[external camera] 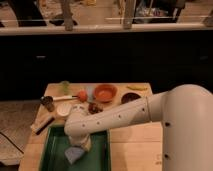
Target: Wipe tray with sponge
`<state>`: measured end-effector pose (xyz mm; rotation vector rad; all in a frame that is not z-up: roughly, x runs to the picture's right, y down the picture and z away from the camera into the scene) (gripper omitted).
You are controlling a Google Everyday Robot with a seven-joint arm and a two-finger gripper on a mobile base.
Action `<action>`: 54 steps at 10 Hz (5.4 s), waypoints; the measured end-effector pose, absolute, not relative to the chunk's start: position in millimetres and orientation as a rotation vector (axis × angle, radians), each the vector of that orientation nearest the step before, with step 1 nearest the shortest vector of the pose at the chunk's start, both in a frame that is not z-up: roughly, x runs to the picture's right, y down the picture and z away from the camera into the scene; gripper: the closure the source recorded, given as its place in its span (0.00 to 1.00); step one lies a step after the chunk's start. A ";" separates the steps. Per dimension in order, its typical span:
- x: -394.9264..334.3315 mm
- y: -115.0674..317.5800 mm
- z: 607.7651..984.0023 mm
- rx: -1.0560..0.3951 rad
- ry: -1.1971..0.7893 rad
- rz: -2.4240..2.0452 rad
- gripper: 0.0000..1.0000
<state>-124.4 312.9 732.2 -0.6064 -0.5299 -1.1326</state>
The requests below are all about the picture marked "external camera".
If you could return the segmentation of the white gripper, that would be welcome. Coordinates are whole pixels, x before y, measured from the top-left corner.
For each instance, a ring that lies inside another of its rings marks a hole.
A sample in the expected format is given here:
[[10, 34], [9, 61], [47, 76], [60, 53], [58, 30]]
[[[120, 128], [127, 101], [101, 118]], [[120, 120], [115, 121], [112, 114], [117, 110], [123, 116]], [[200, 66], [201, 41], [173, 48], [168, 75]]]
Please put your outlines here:
[[69, 136], [69, 141], [72, 146], [80, 147], [86, 152], [91, 149], [91, 137], [89, 134], [78, 137]]

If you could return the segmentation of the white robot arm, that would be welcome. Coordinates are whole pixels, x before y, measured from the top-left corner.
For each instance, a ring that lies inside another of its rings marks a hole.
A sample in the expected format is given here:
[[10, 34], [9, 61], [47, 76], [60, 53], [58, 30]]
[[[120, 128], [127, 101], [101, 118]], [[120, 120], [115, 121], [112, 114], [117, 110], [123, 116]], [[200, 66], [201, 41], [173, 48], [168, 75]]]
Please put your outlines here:
[[162, 171], [213, 171], [213, 93], [199, 85], [179, 85], [98, 114], [75, 111], [64, 132], [81, 146], [91, 133], [150, 122], [162, 124]]

